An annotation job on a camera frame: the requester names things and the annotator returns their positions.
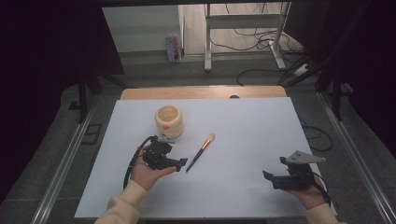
black panel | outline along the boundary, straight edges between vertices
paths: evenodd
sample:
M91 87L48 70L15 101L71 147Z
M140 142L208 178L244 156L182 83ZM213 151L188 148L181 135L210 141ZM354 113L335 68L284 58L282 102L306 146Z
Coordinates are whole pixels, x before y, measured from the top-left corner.
M316 48L323 31L330 2L292 2L284 32L306 49Z
M78 71L123 69L100 7L0 5L3 200L51 125L63 90L78 83Z
M353 89L350 103L396 157L395 11L395 1L372 1L338 66Z

white jar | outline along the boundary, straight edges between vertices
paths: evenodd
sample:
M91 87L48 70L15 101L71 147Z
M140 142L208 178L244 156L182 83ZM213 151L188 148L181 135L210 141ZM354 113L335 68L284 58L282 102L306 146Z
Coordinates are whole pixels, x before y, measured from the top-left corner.
M184 130L181 111L173 105L158 109L155 113L155 122L159 134L169 139L177 138Z

white tabletop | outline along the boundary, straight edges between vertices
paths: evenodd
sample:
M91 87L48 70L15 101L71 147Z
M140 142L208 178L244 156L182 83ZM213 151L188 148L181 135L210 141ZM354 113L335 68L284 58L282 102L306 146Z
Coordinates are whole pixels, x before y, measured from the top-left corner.
M262 175L262 170L288 175L279 157L296 150L312 154L290 98L279 97L117 101L76 217L99 217L108 199L122 191L128 163L136 148L157 134L154 114L164 105L177 106L185 125L168 158L188 158L188 165L210 133L216 139L188 173L186 165L157 181L138 208L142 218L304 214L293 196Z

person's sleeve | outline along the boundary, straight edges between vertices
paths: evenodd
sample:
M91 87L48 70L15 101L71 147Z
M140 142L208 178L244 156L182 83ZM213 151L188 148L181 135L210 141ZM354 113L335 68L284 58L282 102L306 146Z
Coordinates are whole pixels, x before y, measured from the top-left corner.
M305 213L309 224L338 224L330 206L327 203L309 209Z
M95 224L136 223L139 219L137 206L147 192L133 180L129 180L125 190L108 201L107 210L95 221Z

human hand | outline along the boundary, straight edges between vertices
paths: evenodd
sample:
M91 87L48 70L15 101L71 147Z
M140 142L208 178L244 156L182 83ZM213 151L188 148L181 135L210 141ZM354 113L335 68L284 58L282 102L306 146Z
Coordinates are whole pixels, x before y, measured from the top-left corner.
M317 184L323 187L319 177L317 175L314 175L314 178L315 178L315 182L317 182ZM285 191L296 196L296 198L307 210L319 206L321 204L327 203L323 197L323 194L314 186L311 186L309 187L309 189L305 189L305 190L285 190Z
M143 147L140 152L139 156L136 159L136 162L134 164L134 168L132 169L131 172L131 179L136 182L136 184L140 185L143 189L146 191L149 191L157 182L158 179L163 177L164 175L170 175L172 174L177 168L176 166L174 167L168 167L162 170L153 170L149 168L145 162L143 161L143 153L148 147Z

